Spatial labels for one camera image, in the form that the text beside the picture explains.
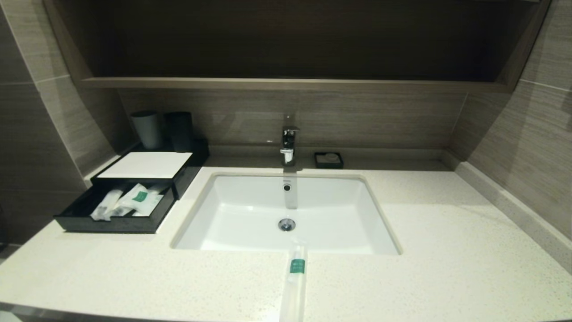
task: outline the shelf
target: shelf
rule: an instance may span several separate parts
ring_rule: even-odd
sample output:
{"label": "shelf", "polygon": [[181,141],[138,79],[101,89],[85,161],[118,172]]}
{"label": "shelf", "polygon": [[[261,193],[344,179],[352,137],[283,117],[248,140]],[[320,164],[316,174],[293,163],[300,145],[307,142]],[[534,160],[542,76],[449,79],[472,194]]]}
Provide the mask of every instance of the shelf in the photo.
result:
{"label": "shelf", "polygon": [[80,80],[90,88],[258,89],[387,92],[501,92],[506,84],[469,81],[320,80],[275,78],[92,77]]}
{"label": "shelf", "polygon": [[44,3],[80,87],[511,92],[550,0]]}

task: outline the wood-grain tile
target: wood-grain tile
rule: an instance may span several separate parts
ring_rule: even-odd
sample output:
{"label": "wood-grain tile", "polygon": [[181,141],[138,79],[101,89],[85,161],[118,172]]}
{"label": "wood-grain tile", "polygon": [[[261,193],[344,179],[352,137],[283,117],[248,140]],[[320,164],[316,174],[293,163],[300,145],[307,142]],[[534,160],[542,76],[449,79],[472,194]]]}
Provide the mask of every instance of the wood-grain tile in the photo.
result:
{"label": "wood-grain tile", "polygon": [[69,76],[37,85],[82,175],[135,143],[135,135],[114,89],[77,89]]}
{"label": "wood-grain tile", "polygon": [[274,144],[285,123],[299,146],[442,148],[463,94],[400,95],[310,91],[120,90],[125,109],[190,111],[212,144]]}
{"label": "wood-grain tile", "polygon": [[0,190],[11,243],[24,244],[81,195],[81,192]]}
{"label": "wood-grain tile", "polygon": [[0,84],[31,81],[28,68],[0,7]]}
{"label": "wood-grain tile", "polygon": [[0,0],[34,81],[68,74],[42,0]]}
{"label": "wood-grain tile", "polygon": [[572,238],[572,92],[469,95],[451,148]]}
{"label": "wood-grain tile", "polygon": [[84,191],[33,84],[0,86],[0,189]]}
{"label": "wood-grain tile", "polygon": [[572,0],[553,0],[522,78],[572,90]]}

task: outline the white sink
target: white sink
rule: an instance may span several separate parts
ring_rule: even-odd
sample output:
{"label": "white sink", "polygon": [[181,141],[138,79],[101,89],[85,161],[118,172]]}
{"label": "white sink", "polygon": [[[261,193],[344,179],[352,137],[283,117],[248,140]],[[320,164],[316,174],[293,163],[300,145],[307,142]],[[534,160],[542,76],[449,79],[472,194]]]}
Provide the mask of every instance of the white sink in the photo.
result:
{"label": "white sink", "polygon": [[399,254],[363,180],[296,176],[213,176],[173,247],[283,252],[292,238],[309,252]]}

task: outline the white notepad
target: white notepad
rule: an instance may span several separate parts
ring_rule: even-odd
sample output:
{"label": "white notepad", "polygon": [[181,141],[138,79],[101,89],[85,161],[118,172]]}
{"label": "white notepad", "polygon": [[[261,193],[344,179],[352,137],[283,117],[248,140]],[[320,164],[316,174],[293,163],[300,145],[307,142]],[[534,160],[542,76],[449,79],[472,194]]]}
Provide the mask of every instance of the white notepad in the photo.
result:
{"label": "white notepad", "polygon": [[97,177],[170,179],[191,155],[191,152],[131,152]]}

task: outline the gray cup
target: gray cup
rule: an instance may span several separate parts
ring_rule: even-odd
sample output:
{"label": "gray cup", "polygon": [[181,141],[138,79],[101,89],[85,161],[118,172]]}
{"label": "gray cup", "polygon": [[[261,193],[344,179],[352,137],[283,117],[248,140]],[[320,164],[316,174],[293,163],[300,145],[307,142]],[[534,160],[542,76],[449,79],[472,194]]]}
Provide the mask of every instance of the gray cup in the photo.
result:
{"label": "gray cup", "polygon": [[155,150],[163,146],[161,124],[157,111],[141,111],[131,114],[131,121],[141,143],[147,150]]}

